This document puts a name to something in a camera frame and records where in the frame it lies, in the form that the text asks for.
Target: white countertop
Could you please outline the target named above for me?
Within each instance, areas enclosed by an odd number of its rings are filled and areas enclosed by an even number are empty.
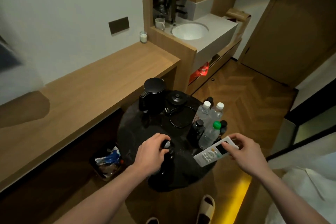
[[[176,26],[179,26],[184,23],[190,23],[190,22],[197,22],[200,24],[203,24],[209,29],[209,32],[202,38],[195,39],[195,40],[184,40],[181,39],[183,42],[190,44],[191,46],[194,46],[197,48],[197,52],[200,52],[205,47],[213,43],[216,39],[224,35],[226,32],[228,32],[230,29],[235,27],[238,23],[229,21],[225,18],[221,18],[219,16],[213,15],[213,14],[207,14],[206,16],[203,16],[195,21],[189,21],[180,17],[176,17]],[[173,25],[169,24],[168,22],[165,23],[166,29],[165,33],[173,35],[172,29]]]

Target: forearm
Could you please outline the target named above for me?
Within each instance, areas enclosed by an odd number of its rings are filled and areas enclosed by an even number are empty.
[[[287,224],[329,223],[271,170],[260,175],[259,180],[271,195]]]
[[[122,174],[71,209],[55,224],[103,224],[110,221],[121,203],[145,179],[129,166]]]

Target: wooden desk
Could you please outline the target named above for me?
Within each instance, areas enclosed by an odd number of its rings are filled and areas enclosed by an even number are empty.
[[[0,106],[0,191],[126,102],[179,59],[136,43]]]

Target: black kettle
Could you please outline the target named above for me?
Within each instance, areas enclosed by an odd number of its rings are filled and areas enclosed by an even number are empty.
[[[139,97],[139,110],[160,113],[165,108],[166,84],[163,79],[149,78],[145,81],[144,92]]]

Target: hand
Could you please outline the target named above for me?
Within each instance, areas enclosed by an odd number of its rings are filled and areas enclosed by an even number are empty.
[[[238,150],[227,142],[222,142],[222,146],[232,155],[244,172],[260,179],[271,171],[259,144],[239,133],[231,134],[229,137],[240,141],[243,148]]]
[[[160,151],[161,143],[165,139],[170,141],[169,136],[156,133],[139,146],[133,166],[146,177],[160,169],[164,155],[169,152],[168,149]]]

